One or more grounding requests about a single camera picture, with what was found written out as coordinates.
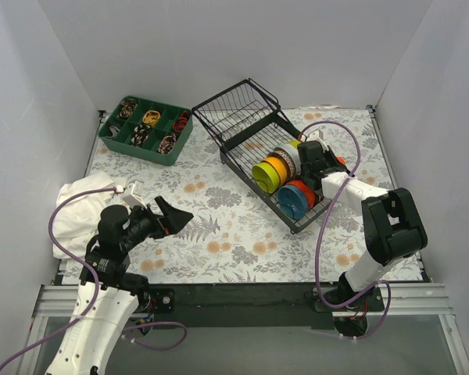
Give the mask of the red orange bowl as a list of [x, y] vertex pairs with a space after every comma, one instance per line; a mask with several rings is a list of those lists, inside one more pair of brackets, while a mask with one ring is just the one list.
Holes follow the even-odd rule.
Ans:
[[346, 162], [342, 157], [337, 156], [336, 159], [339, 163], [341, 163], [344, 167], [346, 167]]

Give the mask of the lime green bowl back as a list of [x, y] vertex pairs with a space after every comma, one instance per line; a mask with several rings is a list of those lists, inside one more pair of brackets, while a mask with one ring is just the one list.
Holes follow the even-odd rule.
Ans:
[[292, 145], [295, 148], [298, 148], [298, 145], [301, 144], [301, 141], [293, 140], [293, 141], [290, 141], [289, 144]]

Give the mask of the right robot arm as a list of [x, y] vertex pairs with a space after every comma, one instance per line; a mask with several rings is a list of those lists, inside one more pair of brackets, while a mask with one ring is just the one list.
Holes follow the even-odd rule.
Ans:
[[333, 206], [340, 202], [362, 215], [366, 251], [340, 276], [335, 289], [324, 293], [316, 282], [319, 298], [328, 308], [356, 310], [394, 265], [428, 245], [424, 225], [407, 189], [387, 190], [359, 180], [356, 171], [348, 170], [320, 141], [304, 141], [297, 150], [305, 185], [331, 200], [318, 234], [315, 277], [319, 277], [318, 255]]

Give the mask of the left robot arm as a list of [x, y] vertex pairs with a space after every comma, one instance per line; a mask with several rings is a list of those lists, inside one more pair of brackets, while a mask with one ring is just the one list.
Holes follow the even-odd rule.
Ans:
[[147, 277], [128, 272], [129, 253], [143, 241], [178, 234], [193, 215], [156, 197], [149, 205], [109, 205], [100, 213], [97, 234], [89, 241], [77, 299], [48, 374], [103, 374], [133, 312], [149, 307]]

